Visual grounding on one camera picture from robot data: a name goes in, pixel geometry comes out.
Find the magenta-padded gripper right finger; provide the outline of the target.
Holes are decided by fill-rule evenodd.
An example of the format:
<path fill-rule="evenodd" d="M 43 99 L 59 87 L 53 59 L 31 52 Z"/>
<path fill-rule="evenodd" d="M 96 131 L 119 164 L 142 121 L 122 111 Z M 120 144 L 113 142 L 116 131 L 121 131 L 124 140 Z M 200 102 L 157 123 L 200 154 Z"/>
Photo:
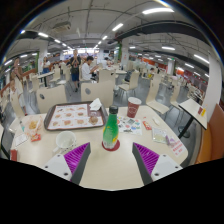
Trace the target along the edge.
<path fill-rule="evenodd" d="M 182 169 L 182 167 L 167 154 L 159 155 L 138 143 L 133 144 L 132 153 L 136 159 L 144 185 Z"/>

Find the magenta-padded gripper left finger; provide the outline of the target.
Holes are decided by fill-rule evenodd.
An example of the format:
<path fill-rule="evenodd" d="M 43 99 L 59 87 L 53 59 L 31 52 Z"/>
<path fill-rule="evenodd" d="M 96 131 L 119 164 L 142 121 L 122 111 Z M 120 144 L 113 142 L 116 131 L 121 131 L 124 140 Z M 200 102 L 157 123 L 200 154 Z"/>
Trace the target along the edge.
<path fill-rule="evenodd" d="M 90 152 L 90 143 L 85 143 L 65 155 L 56 154 L 43 166 L 43 169 L 79 185 Z"/>

